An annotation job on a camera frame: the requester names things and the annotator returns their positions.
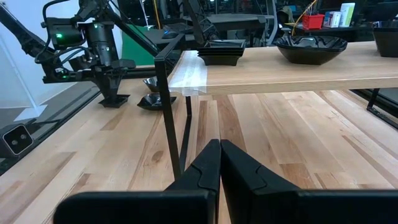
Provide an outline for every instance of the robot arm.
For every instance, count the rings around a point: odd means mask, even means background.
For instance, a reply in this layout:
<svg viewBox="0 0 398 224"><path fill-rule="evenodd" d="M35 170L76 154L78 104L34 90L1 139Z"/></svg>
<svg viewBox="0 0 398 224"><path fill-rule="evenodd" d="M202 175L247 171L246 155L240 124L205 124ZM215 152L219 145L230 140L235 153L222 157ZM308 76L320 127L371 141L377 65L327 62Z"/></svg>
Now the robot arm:
<svg viewBox="0 0 398 224"><path fill-rule="evenodd" d="M53 0L43 8L42 27L47 29L47 42L27 30L1 4L0 22L15 35L23 51L34 57L35 62L43 67L44 83L92 81L104 96L104 100L100 102L103 106L120 107L127 101L128 95L117 94L119 84L124 74L135 68L136 64L133 60L119 59L112 33L114 25L154 57L159 50L122 21L109 5L113 3L112 0L79 0L80 9L72 18L46 16L45 12L49 6L65 1L69 0ZM94 21L84 23L90 18L94 18ZM84 55L73 58L83 50ZM60 59L61 55L69 52L71 54L66 59ZM63 66L67 62L73 71Z"/></svg>

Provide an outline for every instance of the wooden tabletop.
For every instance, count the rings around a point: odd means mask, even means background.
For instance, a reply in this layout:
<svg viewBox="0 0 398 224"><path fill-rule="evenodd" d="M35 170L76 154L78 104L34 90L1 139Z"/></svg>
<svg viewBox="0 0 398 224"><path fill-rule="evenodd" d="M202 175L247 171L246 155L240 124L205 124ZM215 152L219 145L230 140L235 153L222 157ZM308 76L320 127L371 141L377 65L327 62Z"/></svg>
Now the wooden tabletop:
<svg viewBox="0 0 398 224"><path fill-rule="evenodd" d="M171 78L187 55L182 55ZM339 56L320 66L293 64L277 47L259 47L245 49L235 67L208 66L205 70L205 85L173 86L170 82L170 89L186 92L196 88L201 90L199 95L222 95L398 87L398 59L380 57L374 42L349 43Z"/></svg>

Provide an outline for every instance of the stacked black bowls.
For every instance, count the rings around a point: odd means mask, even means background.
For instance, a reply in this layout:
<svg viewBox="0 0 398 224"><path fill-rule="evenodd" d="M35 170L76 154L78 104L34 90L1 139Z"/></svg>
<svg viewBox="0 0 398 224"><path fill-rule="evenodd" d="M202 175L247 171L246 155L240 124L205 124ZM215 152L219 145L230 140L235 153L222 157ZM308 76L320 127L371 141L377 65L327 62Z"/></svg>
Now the stacked black bowls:
<svg viewBox="0 0 398 224"><path fill-rule="evenodd" d="M204 47L199 47L198 57L205 65L232 65L236 66L242 57L245 40L209 40Z"/></svg>

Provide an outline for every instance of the black metal leg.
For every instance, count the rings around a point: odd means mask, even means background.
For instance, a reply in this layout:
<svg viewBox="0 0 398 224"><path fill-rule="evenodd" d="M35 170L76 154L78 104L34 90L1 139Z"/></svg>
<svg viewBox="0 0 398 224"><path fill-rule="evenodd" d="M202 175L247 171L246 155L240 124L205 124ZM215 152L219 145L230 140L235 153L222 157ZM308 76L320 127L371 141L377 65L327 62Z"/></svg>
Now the black metal leg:
<svg viewBox="0 0 398 224"><path fill-rule="evenodd" d="M173 51L173 49L176 48L178 44L181 44L182 46L185 45L185 36L183 34L179 34L176 38L174 38L174 40L171 41L171 43L169 43L169 45L167 45L166 48L163 49L161 53L159 53L155 57L157 86L159 87L160 100L163 107L163 118L166 128L167 144L169 145L170 158L172 161L175 180L179 179L185 170L184 168L185 161L187 159L188 140L192 120L191 98L189 96L186 96L185 99L187 102L187 120L185 122L181 153L178 154L178 144L174 126L172 104L170 100L169 83L167 81L167 68L169 65L168 63L166 63L169 53L171 53L171 51Z"/></svg>
<svg viewBox="0 0 398 224"><path fill-rule="evenodd" d="M192 121L191 96L186 96L185 102L187 104L187 120L185 122L185 129L184 129L184 135L182 139L181 152L180 152L181 173L183 173L185 170L185 161L187 160L189 134L191 130L191 121Z"/></svg>
<svg viewBox="0 0 398 224"><path fill-rule="evenodd" d="M163 107L163 119L166 127L167 142L169 145L170 158L172 160L172 167L174 173L174 179L178 179L181 176L180 168L180 156L178 154L177 137L175 135L174 118L172 111L172 104L170 99L169 84L167 82L166 67L164 63L155 62L157 67L157 84L159 86L160 100L162 101Z"/></svg>
<svg viewBox="0 0 398 224"><path fill-rule="evenodd" d="M254 35L253 35L253 33L251 32L251 30L249 30L249 33L250 33L250 47L253 47L253 43L254 43Z"/></svg>
<svg viewBox="0 0 398 224"><path fill-rule="evenodd" d="M373 90L371 99L369 100L369 103L368 103L368 108L372 108L372 107L373 107L374 102L376 102L376 98L377 98L377 96L378 96L378 94L379 94L379 91L380 91L379 88Z"/></svg>
<svg viewBox="0 0 398 224"><path fill-rule="evenodd" d="M372 97L369 100L368 107L366 108L366 110L368 110L370 113L372 113L373 115L377 116L378 118L382 119L387 124L390 124L392 127L398 129L398 124L397 123L395 123L393 120L388 118L386 115L378 112L378 110L373 108L373 105L376 102L376 98L377 98L377 96L379 94L379 91L380 91L379 88L373 90Z"/></svg>

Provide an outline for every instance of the black square bowl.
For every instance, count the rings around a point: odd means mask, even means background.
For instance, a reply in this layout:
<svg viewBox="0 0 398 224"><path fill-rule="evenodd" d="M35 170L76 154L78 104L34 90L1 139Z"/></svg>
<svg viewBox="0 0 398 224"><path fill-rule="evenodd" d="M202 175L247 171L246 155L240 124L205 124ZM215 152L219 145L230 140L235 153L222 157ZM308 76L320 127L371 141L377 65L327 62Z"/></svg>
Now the black square bowl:
<svg viewBox="0 0 398 224"><path fill-rule="evenodd" d="M236 66L239 55L199 55L202 58L206 66L209 65L230 65Z"/></svg>
<svg viewBox="0 0 398 224"><path fill-rule="evenodd" d="M152 77L152 78L147 78L143 80L145 85L148 86L148 88L151 90L153 93L158 93L159 88L157 87L157 77Z"/></svg>
<svg viewBox="0 0 398 224"><path fill-rule="evenodd" d="M198 47L199 52L220 51L220 50L241 50L246 46L245 40L209 40L204 47Z"/></svg>
<svg viewBox="0 0 398 224"><path fill-rule="evenodd" d="M291 63L322 65L347 48L347 41L327 36L285 36L276 46Z"/></svg>
<svg viewBox="0 0 398 224"><path fill-rule="evenodd" d="M176 96L171 96L170 97L171 104L173 104L176 99L177 99ZM137 106L141 107L142 109L151 110L151 111L163 110L159 93L151 93L142 97L141 101L137 104Z"/></svg>
<svg viewBox="0 0 398 224"><path fill-rule="evenodd" d="M398 21L373 23L373 36L382 57L398 57Z"/></svg>

